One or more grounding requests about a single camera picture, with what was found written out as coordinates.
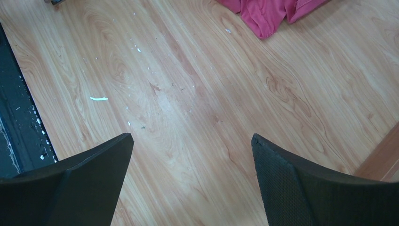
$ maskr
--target white debris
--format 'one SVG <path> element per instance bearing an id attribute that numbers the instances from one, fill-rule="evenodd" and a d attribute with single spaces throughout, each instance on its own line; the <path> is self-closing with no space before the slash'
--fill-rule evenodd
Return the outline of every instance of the white debris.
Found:
<path id="1" fill-rule="evenodd" d="M 108 98 L 106 98 L 106 97 L 102 97 L 102 98 L 94 98 L 94 97 L 90 97 L 90 99 L 92 99 L 92 100 L 95 100 L 95 101 L 108 100 Z"/>

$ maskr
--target dark object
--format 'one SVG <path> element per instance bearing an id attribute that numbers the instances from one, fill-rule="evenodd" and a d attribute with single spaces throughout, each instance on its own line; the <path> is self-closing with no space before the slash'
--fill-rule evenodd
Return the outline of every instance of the dark object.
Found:
<path id="1" fill-rule="evenodd" d="M 65 1 L 65 0 L 44 0 L 45 3 L 51 2 L 51 4 L 53 4 L 54 6 L 60 4 L 63 1 Z"/>
<path id="2" fill-rule="evenodd" d="M 399 183 L 325 168 L 258 134 L 252 151 L 270 226 L 399 225 Z"/>
<path id="3" fill-rule="evenodd" d="M 0 178 L 0 225 L 110 225 L 133 144 L 125 133 L 56 164 Z"/>
<path id="4" fill-rule="evenodd" d="M 0 178 L 58 161 L 0 25 Z"/>

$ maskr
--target white speck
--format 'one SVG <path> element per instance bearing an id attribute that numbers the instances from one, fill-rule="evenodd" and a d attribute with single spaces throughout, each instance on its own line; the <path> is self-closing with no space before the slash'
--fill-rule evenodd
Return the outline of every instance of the white speck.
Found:
<path id="1" fill-rule="evenodd" d="M 94 97 L 90 97 L 90 99 L 92 99 L 92 100 L 95 100 L 95 101 L 108 100 L 108 98 L 106 98 L 106 97 L 102 97 L 102 98 L 94 98 Z"/>

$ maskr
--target wooden board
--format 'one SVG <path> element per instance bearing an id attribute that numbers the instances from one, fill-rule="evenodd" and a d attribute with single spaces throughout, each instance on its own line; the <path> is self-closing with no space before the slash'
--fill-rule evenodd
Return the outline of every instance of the wooden board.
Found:
<path id="1" fill-rule="evenodd" d="M 353 173 L 399 121 L 398 10 L 330 1 L 264 41 L 214 0 L 2 0 L 0 21 L 60 159 L 133 134 L 114 225 L 264 225 L 253 133 Z"/>
<path id="2" fill-rule="evenodd" d="M 399 123 L 390 130 L 354 175 L 389 182 L 397 171 L 399 171 Z"/>

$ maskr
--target light wood surface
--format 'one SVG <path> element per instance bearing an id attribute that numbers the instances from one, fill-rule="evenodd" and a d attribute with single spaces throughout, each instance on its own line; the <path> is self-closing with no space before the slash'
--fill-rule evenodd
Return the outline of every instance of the light wood surface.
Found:
<path id="1" fill-rule="evenodd" d="M 355 171 L 361 178 L 390 182 L 399 172 L 399 123 L 384 137 L 381 143 Z"/>
<path id="2" fill-rule="evenodd" d="M 1 0 L 0 21 L 60 159 L 133 134 L 114 225 L 259 226 L 253 133 L 352 174 L 399 121 L 398 10 L 333 0 L 264 41 L 214 0 Z"/>

